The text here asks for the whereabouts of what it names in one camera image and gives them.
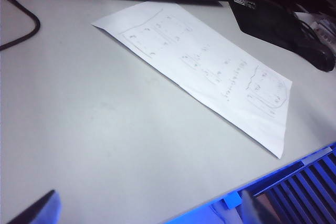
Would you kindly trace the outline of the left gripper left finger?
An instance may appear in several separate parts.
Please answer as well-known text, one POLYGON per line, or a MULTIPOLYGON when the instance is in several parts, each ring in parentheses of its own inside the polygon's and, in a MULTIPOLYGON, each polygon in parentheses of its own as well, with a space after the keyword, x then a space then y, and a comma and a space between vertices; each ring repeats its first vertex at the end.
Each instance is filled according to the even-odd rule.
POLYGON ((8 223, 58 223, 60 213, 60 196, 51 190, 8 223))

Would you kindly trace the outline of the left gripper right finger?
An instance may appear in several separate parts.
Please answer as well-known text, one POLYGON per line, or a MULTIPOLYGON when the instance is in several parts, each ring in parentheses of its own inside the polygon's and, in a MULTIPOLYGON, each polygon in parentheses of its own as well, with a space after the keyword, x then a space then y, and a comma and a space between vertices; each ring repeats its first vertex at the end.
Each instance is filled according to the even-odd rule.
POLYGON ((243 191, 279 223, 335 223, 335 144, 322 148, 170 223, 241 223, 243 191))

